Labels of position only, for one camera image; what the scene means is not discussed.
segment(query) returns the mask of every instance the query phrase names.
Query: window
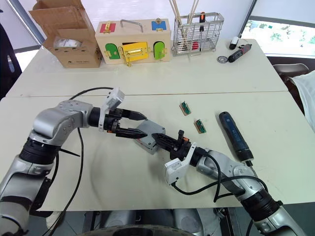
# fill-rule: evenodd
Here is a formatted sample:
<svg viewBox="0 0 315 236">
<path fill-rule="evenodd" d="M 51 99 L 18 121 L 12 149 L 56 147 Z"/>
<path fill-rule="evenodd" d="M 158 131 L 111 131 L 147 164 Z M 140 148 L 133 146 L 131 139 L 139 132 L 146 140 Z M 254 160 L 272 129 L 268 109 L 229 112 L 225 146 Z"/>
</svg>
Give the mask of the window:
<svg viewBox="0 0 315 236">
<path fill-rule="evenodd" d="M 315 28 L 248 20 L 242 38 L 256 39 L 265 54 L 315 57 Z"/>
</svg>

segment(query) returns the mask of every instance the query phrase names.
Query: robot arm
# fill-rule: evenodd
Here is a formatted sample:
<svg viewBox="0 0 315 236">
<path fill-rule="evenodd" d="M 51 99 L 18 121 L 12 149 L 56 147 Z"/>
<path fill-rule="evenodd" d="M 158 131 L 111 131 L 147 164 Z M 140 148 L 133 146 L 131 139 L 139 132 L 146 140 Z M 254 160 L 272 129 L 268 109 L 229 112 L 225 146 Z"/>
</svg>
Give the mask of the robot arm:
<svg viewBox="0 0 315 236">
<path fill-rule="evenodd" d="M 138 139 L 147 136 L 138 129 L 120 127 L 121 118 L 146 119 L 138 112 L 118 109 L 124 94 L 118 88 L 107 96 L 101 108 L 68 100 L 38 114 L 33 129 L 19 155 L 0 184 L 0 235 L 23 235 L 29 214 L 39 209 L 51 185 L 46 176 L 69 134 L 76 128 L 98 127 L 118 137 Z"/>
<path fill-rule="evenodd" d="M 165 176 L 168 184 L 174 184 L 185 176 L 189 164 L 196 167 L 198 172 L 217 180 L 218 169 L 209 156 L 213 157 L 220 166 L 222 179 L 238 176 L 255 177 L 253 171 L 245 164 L 232 161 L 220 152 L 197 147 L 196 143 L 191 144 L 189 139 L 184 137 L 182 130 L 179 131 L 177 140 L 164 134 L 153 134 L 152 136 L 160 148 L 170 152 L 172 161 L 165 164 Z M 240 178 L 223 181 L 222 184 L 241 202 L 262 234 L 306 236 L 282 207 L 282 203 L 273 200 L 257 180 Z"/>
</svg>

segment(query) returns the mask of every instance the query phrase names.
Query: metal washer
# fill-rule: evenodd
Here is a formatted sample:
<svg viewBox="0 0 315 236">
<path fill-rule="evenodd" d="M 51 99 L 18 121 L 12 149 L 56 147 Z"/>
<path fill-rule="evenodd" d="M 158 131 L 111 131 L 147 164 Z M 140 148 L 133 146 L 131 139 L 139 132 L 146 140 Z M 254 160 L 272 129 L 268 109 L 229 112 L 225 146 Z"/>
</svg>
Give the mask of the metal washer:
<svg viewBox="0 0 315 236">
<path fill-rule="evenodd" d="M 225 56 L 219 56 L 217 58 L 217 61 L 220 62 L 220 63 L 227 63 L 227 57 Z"/>
</svg>

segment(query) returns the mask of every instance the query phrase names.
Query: wooden lock box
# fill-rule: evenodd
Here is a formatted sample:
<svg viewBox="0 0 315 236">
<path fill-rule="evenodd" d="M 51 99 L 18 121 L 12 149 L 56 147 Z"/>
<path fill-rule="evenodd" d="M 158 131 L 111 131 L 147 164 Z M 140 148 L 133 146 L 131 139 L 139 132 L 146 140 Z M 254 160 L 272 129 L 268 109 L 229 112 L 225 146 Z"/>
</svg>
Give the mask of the wooden lock box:
<svg viewBox="0 0 315 236">
<path fill-rule="evenodd" d="M 107 64 L 170 60 L 167 19 L 120 20 L 98 24 L 95 38 Z"/>
</svg>

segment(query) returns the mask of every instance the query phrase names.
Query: white table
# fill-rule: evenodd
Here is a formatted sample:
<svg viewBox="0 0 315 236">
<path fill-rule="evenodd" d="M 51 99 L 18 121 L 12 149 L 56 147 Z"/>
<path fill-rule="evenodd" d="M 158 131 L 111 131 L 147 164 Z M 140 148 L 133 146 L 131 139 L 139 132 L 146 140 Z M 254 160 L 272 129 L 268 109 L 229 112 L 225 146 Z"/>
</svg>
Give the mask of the white table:
<svg viewBox="0 0 315 236">
<path fill-rule="evenodd" d="M 67 97 L 10 97 L 0 103 L 0 179 L 20 152 L 35 116 Z M 102 96 L 80 100 L 100 106 Z M 178 105 L 185 100 L 192 114 L 184 116 Z M 200 147 L 223 152 L 233 159 L 216 118 L 229 111 L 251 148 L 258 176 L 268 185 L 275 200 L 285 204 L 315 201 L 315 134 L 288 92 L 217 93 L 185 95 L 126 96 L 121 108 L 140 111 L 166 128 L 176 138 L 179 129 Z M 198 134 L 194 118 L 200 118 L 207 133 Z M 122 127 L 136 127 L 139 121 L 123 120 Z M 68 210 L 156 209 L 196 207 L 236 207 L 230 196 L 212 202 L 215 188 L 195 196 L 184 196 L 164 181 L 164 163 L 169 154 L 159 150 L 150 155 L 133 140 L 100 133 L 97 128 L 82 129 L 85 162 L 81 185 Z M 64 144 L 80 153 L 74 131 Z M 80 158 L 61 153 L 54 184 L 41 210 L 62 210 L 75 187 Z M 195 190 L 212 180 L 190 167 L 179 181 L 186 190 Z"/>
<path fill-rule="evenodd" d="M 255 40 L 240 40 L 252 49 L 233 63 L 228 40 L 219 40 L 215 52 L 181 55 L 170 62 L 138 63 L 132 67 L 101 64 L 100 68 L 65 69 L 46 49 L 40 49 L 8 97 L 72 96 L 93 87 L 120 87 L 127 95 L 287 91 Z M 105 95 L 98 90 L 86 95 Z"/>
</svg>

